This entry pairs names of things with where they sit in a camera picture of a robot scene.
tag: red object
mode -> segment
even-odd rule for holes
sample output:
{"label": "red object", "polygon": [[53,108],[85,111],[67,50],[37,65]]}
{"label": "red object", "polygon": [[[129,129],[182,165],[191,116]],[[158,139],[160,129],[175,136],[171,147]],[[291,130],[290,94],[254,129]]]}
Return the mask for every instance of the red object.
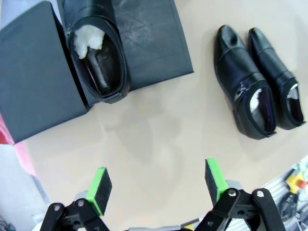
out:
{"label": "red object", "polygon": [[304,188],[306,187],[306,185],[307,185],[307,182],[304,181],[304,180],[298,180],[298,181],[296,182],[296,185],[297,185],[298,188],[304,189]]}

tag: screw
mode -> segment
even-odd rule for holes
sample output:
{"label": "screw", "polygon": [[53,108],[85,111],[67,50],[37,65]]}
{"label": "screw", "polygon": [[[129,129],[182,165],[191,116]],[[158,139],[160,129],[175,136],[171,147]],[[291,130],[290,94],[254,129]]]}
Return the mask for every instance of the screw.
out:
{"label": "screw", "polygon": [[55,210],[55,211],[58,211],[60,208],[61,208],[61,207],[60,207],[59,205],[55,205],[55,206],[54,206],[54,210]]}
{"label": "screw", "polygon": [[258,197],[264,197],[264,193],[262,191],[257,191],[257,196]]}
{"label": "screw", "polygon": [[82,207],[85,203],[83,202],[83,200],[80,200],[80,201],[78,201],[77,204],[78,204],[79,207]]}
{"label": "screw", "polygon": [[207,222],[207,226],[212,227],[213,225],[214,225],[214,222],[212,222],[212,221]]}
{"label": "screw", "polygon": [[233,189],[229,190],[229,196],[236,196],[236,192]]}

